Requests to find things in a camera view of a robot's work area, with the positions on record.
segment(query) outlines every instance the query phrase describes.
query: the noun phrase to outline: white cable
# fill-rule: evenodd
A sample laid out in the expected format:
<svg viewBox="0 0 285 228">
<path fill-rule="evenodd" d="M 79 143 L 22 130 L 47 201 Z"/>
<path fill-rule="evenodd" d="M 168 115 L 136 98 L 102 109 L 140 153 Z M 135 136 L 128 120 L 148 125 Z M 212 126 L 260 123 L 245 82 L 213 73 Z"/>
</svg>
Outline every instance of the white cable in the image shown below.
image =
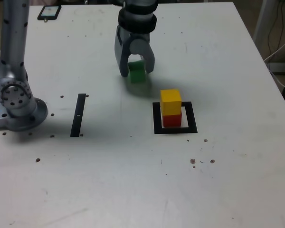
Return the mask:
<svg viewBox="0 0 285 228">
<path fill-rule="evenodd" d="M 280 82 L 280 80 L 274 75 L 274 73 L 272 73 L 271 70 L 269 70 L 269 69 L 268 69 L 268 71 L 270 72 L 271 76 L 274 77 L 275 80 L 276 80 L 281 86 L 283 86 L 283 87 L 285 88 L 285 85 L 283 85 L 283 84 Z"/>
<path fill-rule="evenodd" d="M 281 50 L 283 47 L 285 46 L 285 43 L 283 46 L 281 46 L 276 52 L 274 52 L 272 55 L 268 56 L 266 59 L 264 59 L 264 61 L 266 61 L 267 59 L 269 59 L 271 56 L 273 56 L 275 53 L 277 53 L 279 50 Z"/>
</svg>

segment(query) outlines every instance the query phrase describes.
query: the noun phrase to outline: block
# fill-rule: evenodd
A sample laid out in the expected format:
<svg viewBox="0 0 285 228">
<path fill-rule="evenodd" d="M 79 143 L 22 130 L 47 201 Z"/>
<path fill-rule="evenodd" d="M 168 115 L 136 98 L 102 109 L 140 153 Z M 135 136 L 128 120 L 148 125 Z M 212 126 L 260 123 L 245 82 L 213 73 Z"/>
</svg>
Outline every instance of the block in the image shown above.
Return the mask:
<svg viewBox="0 0 285 228">
<path fill-rule="evenodd" d="M 146 80 L 144 61 L 128 63 L 131 83 L 142 83 Z"/>
<path fill-rule="evenodd" d="M 163 127 L 181 127 L 181 111 L 178 115 L 163 115 Z"/>
<path fill-rule="evenodd" d="M 179 115 L 181 113 L 181 95 L 177 89 L 161 90 L 161 114 Z"/>
</svg>

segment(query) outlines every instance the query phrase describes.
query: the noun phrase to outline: yellow cube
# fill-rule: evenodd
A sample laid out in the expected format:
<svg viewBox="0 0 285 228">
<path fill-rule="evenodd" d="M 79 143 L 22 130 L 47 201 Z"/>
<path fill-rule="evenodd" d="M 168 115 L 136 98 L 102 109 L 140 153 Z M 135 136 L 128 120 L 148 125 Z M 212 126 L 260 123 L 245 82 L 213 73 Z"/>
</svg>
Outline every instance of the yellow cube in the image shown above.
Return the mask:
<svg viewBox="0 0 285 228">
<path fill-rule="evenodd" d="M 179 115 L 181 113 L 181 95 L 177 89 L 161 90 L 161 114 Z"/>
</svg>

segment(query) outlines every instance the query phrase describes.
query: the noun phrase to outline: table surface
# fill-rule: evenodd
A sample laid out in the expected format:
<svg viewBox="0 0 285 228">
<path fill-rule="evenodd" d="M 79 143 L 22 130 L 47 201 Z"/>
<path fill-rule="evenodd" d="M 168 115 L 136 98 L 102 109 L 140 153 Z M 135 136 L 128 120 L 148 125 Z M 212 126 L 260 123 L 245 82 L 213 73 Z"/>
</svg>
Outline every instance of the table surface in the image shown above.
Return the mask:
<svg viewBox="0 0 285 228">
<path fill-rule="evenodd" d="M 285 228 L 285 102 L 233 3 L 158 6 L 145 85 L 120 76 L 118 7 L 63 6 L 48 23 L 41 9 L 25 66 L 49 115 L 0 131 L 0 228 Z M 198 133 L 154 134 L 171 88 Z M 79 93 L 84 136 L 70 138 Z"/>
</svg>

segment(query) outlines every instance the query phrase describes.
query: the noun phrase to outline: robotic arm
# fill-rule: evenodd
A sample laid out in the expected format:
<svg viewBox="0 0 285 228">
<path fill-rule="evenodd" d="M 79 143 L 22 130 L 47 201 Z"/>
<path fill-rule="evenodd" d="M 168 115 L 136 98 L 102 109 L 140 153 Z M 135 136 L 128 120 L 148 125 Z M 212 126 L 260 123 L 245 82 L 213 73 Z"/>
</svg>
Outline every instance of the robotic arm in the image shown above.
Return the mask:
<svg viewBox="0 0 285 228">
<path fill-rule="evenodd" d="M 157 0 L 115 0 L 119 11 L 115 37 L 115 56 L 122 76 L 127 77 L 128 58 L 140 55 L 145 70 L 154 69 L 149 45 L 156 26 Z M 24 131 L 41 124 L 48 109 L 34 98 L 24 68 L 24 52 L 29 17 L 29 0 L 4 0 L 0 55 L 0 129 Z"/>
<path fill-rule="evenodd" d="M 46 104 L 34 98 L 24 68 L 29 0 L 4 0 L 0 53 L 0 129 L 24 131 L 42 123 Z"/>
<path fill-rule="evenodd" d="M 115 36 L 115 57 L 120 73 L 127 77 L 128 58 L 140 55 L 145 61 L 145 70 L 154 70 L 155 58 L 150 47 L 150 33 L 155 30 L 157 18 L 153 14 L 157 0 L 116 0 L 114 5 L 123 5 L 119 11 Z"/>
</svg>

